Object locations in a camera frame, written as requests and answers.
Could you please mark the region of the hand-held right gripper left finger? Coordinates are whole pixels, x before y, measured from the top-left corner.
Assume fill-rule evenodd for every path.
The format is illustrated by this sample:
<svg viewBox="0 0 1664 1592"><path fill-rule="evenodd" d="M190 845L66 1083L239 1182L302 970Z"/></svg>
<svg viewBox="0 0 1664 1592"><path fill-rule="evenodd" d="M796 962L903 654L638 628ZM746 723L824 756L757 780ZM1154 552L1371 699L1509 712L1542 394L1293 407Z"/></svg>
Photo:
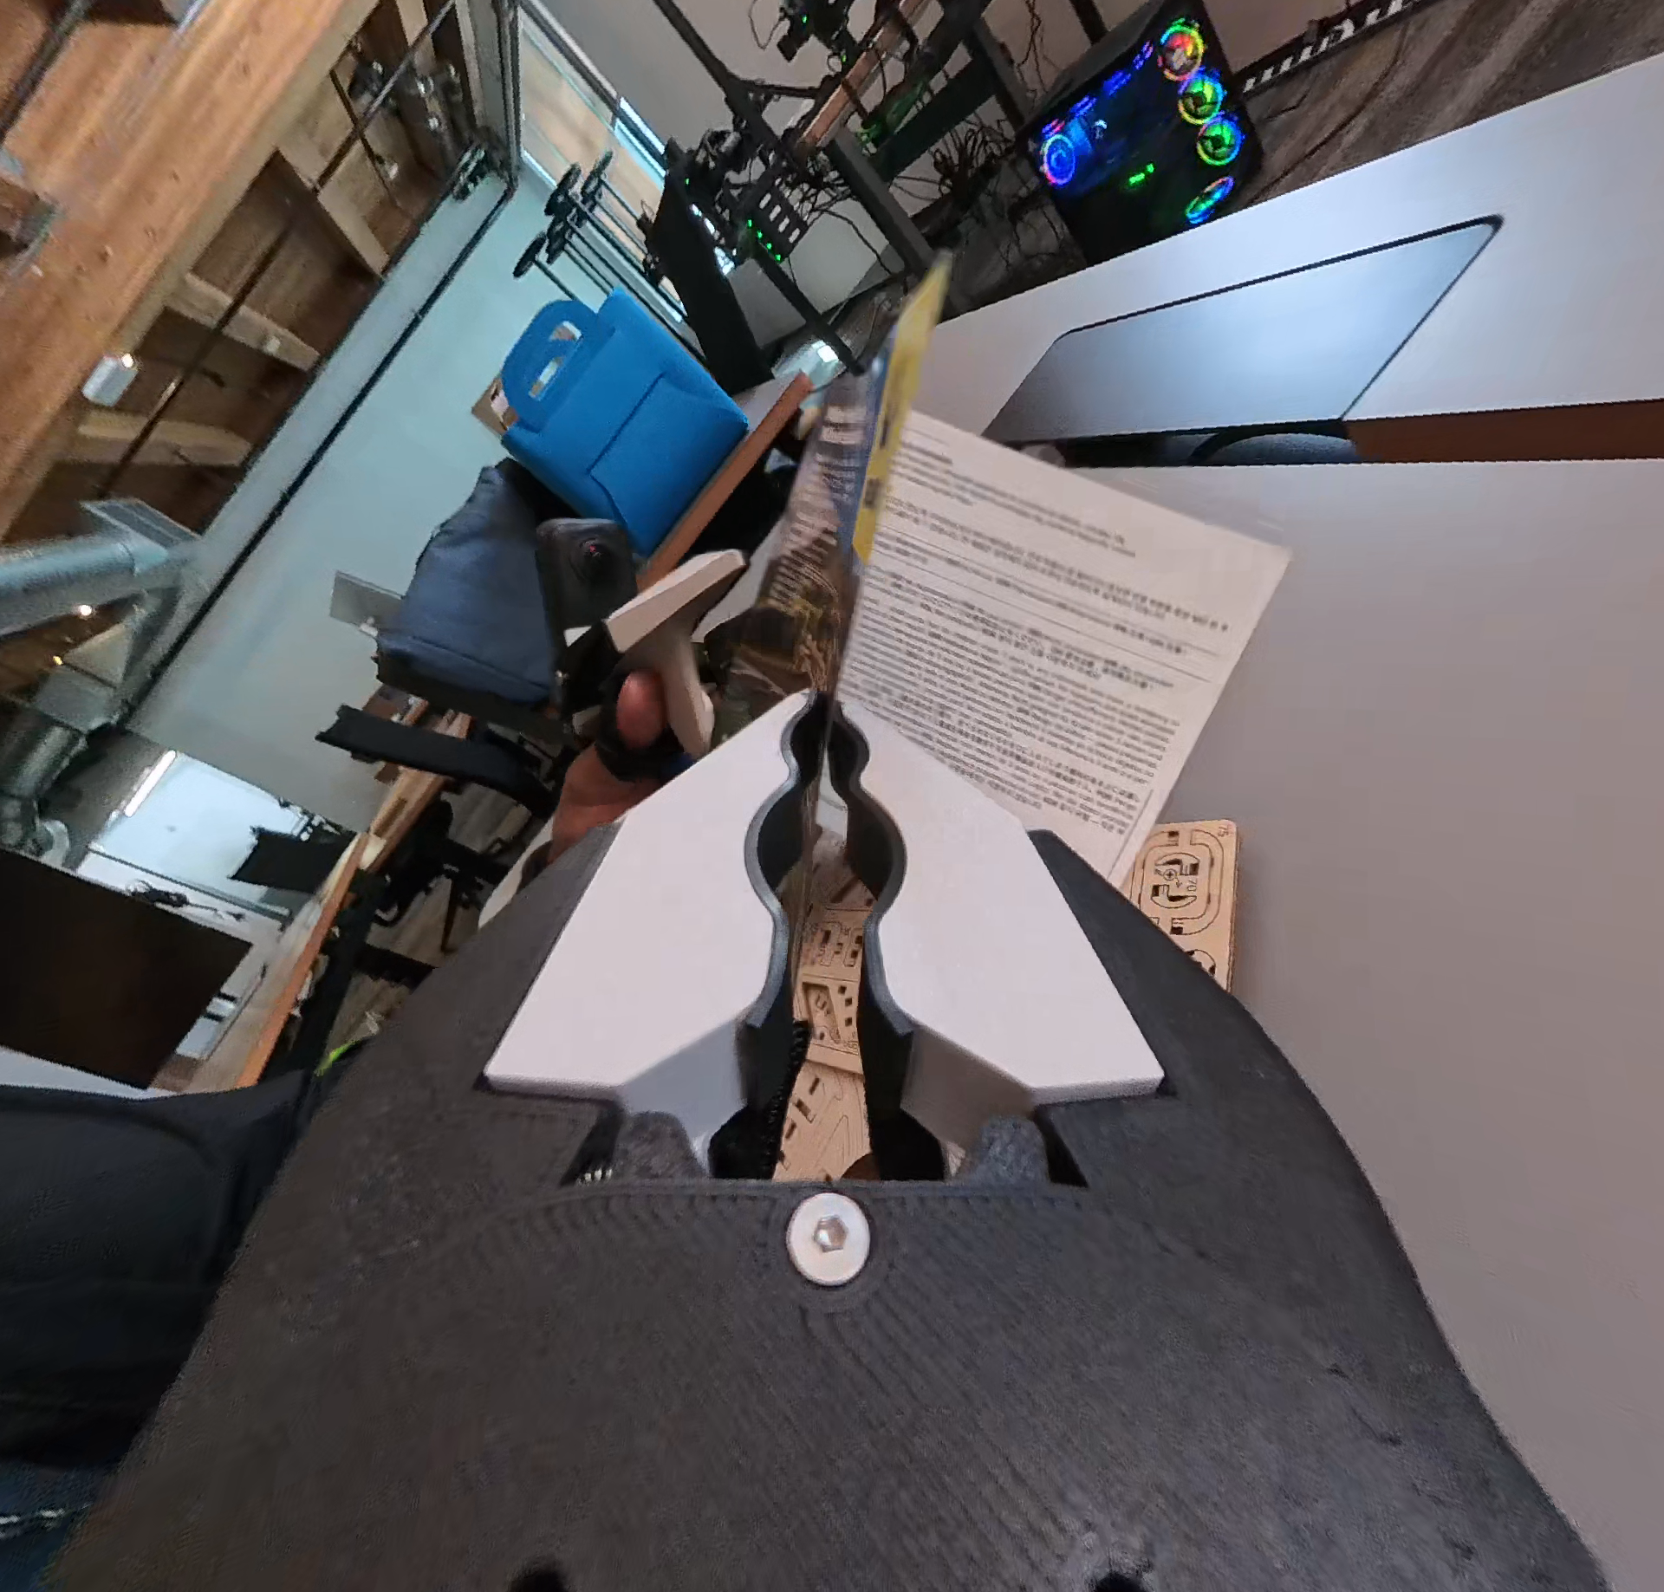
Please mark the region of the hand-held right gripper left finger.
<svg viewBox="0 0 1664 1592"><path fill-rule="evenodd" d="M824 697L799 691L617 823L493 1089L671 1116L707 1169L779 1165L824 736Z"/></svg>

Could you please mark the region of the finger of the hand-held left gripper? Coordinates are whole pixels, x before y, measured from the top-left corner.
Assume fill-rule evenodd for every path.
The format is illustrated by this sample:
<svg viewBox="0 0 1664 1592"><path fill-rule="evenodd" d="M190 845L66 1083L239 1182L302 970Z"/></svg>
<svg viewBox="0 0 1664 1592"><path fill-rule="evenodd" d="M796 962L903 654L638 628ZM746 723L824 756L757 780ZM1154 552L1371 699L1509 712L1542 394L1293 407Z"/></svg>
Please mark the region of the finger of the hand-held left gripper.
<svg viewBox="0 0 1664 1592"><path fill-rule="evenodd" d="M617 652L630 652L673 624L694 628L746 568L747 557L738 550L714 550L681 563L608 617L610 643Z"/></svg>

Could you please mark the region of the colourful printed packaging card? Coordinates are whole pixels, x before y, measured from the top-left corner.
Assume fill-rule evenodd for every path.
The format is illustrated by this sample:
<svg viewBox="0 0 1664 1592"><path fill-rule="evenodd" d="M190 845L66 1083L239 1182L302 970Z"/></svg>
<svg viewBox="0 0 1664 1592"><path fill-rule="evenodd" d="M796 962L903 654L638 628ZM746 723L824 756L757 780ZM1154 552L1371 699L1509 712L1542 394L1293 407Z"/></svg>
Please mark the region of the colourful printed packaging card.
<svg viewBox="0 0 1664 1592"><path fill-rule="evenodd" d="M783 728L788 793L766 806L760 838L773 888L805 856L816 825L825 730L950 279L952 255L944 253L905 299L870 366L840 375L822 394L759 598L729 626L718 741L781 708L790 717Z"/></svg>

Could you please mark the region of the black desk mat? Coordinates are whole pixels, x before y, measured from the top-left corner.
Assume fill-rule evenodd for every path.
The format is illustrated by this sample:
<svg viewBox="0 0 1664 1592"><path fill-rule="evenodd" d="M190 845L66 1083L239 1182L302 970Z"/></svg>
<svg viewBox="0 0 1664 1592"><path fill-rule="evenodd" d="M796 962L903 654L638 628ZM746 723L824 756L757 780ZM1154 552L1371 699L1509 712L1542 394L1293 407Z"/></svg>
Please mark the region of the black desk mat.
<svg viewBox="0 0 1664 1592"><path fill-rule="evenodd" d="M1030 370L987 438L1067 444L1340 420L1501 225L1483 216L1080 325Z"/></svg>

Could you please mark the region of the person's left hand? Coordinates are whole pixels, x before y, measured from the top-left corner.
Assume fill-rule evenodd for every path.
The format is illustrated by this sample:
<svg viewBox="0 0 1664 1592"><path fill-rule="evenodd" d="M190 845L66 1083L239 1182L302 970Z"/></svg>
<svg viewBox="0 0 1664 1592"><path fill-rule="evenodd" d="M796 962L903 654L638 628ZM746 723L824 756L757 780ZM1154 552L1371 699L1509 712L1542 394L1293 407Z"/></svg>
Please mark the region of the person's left hand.
<svg viewBox="0 0 1664 1592"><path fill-rule="evenodd" d="M645 669L630 673L617 686L601 738L567 771L551 819L552 860L643 803L668 780L679 758L662 680Z"/></svg>

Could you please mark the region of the dark blue office chair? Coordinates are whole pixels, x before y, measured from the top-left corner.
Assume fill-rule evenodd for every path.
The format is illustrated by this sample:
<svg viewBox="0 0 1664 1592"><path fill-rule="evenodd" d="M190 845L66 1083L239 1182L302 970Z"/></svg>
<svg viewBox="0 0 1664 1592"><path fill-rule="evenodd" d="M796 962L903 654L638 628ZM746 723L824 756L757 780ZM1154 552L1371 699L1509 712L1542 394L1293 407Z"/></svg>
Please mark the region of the dark blue office chair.
<svg viewBox="0 0 1664 1592"><path fill-rule="evenodd" d="M538 533L565 516L525 464L486 466L432 533L374 650L382 687L467 715L489 736L526 739L552 767L573 760L573 739L554 710L565 637Z"/></svg>

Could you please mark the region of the blue fabric bag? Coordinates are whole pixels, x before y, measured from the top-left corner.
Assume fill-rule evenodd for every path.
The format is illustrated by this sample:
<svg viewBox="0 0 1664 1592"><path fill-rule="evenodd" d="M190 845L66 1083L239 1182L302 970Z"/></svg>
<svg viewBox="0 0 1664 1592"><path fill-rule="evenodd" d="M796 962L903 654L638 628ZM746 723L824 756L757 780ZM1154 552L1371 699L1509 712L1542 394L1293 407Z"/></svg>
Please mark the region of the blue fabric bag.
<svg viewBox="0 0 1664 1592"><path fill-rule="evenodd" d="M508 453L578 518L619 524L638 557L671 535L749 437L738 401L634 294L547 305L502 370Z"/></svg>

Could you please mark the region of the long wooden table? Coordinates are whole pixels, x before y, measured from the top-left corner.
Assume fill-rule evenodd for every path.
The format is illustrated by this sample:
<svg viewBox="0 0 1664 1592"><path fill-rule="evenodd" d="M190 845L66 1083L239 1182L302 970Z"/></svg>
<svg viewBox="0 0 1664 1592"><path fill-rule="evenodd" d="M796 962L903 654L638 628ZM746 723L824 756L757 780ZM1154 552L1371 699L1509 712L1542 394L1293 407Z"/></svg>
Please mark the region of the long wooden table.
<svg viewBox="0 0 1664 1592"><path fill-rule="evenodd" d="M356 881L383 871L419 817L443 793L445 780L439 773L396 767L391 762L382 769L389 786L370 829L348 843L318 894L305 899L294 921L281 933L259 983L239 1012L227 1020L209 1059L200 1063L192 1092L252 1087L261 1081L313 985L348 899L356 895Z"/></svg>

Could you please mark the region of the white printed instruction sheet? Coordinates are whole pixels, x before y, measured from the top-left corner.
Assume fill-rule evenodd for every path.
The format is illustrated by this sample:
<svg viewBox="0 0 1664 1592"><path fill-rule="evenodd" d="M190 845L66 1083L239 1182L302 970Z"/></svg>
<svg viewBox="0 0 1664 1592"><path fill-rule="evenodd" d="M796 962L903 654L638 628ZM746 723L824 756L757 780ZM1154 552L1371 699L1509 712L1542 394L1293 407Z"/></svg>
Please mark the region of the white printed instruction sheet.
<svg viewBox="0 0 1664 1592"><path fill-rule="evenodd" d="M1290 563L916 412L840 689L1121 884Z"/></svg>

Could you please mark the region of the person in dark jacket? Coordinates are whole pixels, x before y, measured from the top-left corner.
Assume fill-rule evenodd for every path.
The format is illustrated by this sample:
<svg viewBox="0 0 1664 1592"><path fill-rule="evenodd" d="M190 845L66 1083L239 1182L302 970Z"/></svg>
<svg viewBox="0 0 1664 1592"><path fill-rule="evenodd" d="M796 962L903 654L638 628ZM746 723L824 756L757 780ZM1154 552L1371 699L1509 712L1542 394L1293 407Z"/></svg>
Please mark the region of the person in dark jacket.
<svg viewBox="0 0 1664 1592"><path fill-rule="evenodd" d="M255 1087L3 1090L3 1456L120 1458L198 1341L270 1187L363 1042Z"/></svg>

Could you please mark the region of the computer tower with rainbow fans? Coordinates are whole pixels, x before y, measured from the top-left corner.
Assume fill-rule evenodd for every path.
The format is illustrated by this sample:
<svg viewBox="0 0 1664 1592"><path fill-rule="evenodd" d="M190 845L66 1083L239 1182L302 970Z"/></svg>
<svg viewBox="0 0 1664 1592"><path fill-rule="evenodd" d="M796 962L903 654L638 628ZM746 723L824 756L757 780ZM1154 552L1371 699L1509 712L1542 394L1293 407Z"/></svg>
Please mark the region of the computer tower with rainbow fans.
<svg viewBox="0 0 1664 1592"><path fill-rule="evenodd" d="M1215 221L1264 167L1204 0L1147 0L1065 69L1015 145L1089 266Z"/></svg>

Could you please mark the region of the person's blue jeans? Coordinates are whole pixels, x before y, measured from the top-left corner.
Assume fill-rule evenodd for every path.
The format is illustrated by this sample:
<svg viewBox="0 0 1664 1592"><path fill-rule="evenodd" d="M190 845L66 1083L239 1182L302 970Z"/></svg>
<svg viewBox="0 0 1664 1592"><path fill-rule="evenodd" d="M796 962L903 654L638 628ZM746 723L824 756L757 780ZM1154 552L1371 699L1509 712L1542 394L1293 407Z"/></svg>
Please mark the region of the person's blue jeans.
<svg viewBox="0 0 1664 1592"><path fill-rule="evenodd" d="M53 1560L88 1520L118 1462L3 1462L3 1588L38 1590Z"/></svg>

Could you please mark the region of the black power strip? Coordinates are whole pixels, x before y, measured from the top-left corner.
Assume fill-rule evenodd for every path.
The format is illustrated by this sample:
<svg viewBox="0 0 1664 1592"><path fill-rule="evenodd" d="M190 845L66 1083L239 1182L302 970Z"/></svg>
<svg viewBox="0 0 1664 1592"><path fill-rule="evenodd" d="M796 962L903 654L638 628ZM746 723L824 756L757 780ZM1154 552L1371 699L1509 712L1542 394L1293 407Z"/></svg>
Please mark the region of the black power strip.
<svg viewBox="0 0 1664 1592"><path fill-rule="evenodd" d="M1301 35L1249 63L1238 74L1238 84L1247 97L1256 97L1329 56L1403 22L1433 2L1438 0L1345 0L1338 13L1308 22Z"/></svg>

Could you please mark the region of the silver spiral air duct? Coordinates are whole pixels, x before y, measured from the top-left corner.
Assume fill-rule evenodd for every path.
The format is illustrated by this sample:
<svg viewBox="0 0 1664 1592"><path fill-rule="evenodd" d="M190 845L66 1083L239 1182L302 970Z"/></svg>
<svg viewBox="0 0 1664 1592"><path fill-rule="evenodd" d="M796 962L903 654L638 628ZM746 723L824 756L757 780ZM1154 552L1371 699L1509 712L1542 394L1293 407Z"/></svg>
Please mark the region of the silver spiral air duct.
<svg viewBox="0 0 1664 1592"><path fill-rule="evenodd" d="M86 531L3 548L3 637L181 583L198 531L142 500L81 503Z"/></svg>

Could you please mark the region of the black metal rack frame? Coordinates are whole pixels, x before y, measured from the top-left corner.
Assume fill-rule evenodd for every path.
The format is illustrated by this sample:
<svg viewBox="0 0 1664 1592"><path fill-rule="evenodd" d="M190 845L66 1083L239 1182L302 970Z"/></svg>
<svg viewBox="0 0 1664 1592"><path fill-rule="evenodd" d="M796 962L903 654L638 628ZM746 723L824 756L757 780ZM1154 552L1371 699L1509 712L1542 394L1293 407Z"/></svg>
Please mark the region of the black metal rack frame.
<svg viewBox="0 0 1664 1592"><path fill-rule="evenodd" d="M814 84L773 84L721 69L731 128L703 160L703 210L725 258L786 271L824 216L855 206L903 271L935 260L896 186L905 173L996 104L1019 128L1033 97L1022 58L1002 43L996 0L872 0L851 32L857 59L824 67ZM1091 41L1106 37L1095 0L1069 0Z"/></svg>

